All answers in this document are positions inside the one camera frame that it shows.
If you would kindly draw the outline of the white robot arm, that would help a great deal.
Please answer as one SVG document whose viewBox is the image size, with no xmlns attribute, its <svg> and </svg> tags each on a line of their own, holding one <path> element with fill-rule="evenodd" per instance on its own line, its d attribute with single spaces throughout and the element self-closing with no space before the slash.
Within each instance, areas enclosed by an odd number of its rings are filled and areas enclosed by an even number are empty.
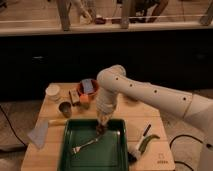
<svg viewBox="0 0 213 171">
<path fill-rule="evenodd" d="M 99 85 L 96 96 L 98 123 L 105 126 L 117 106 L 117 96 L 130 98 L 173 114 L 204 133 L 197 171 L 213 171 L 213 99 L 198 94 L 139 82 L 126 77 L 121 65 L 101 70 L 97 75 Z"/>
</svg>

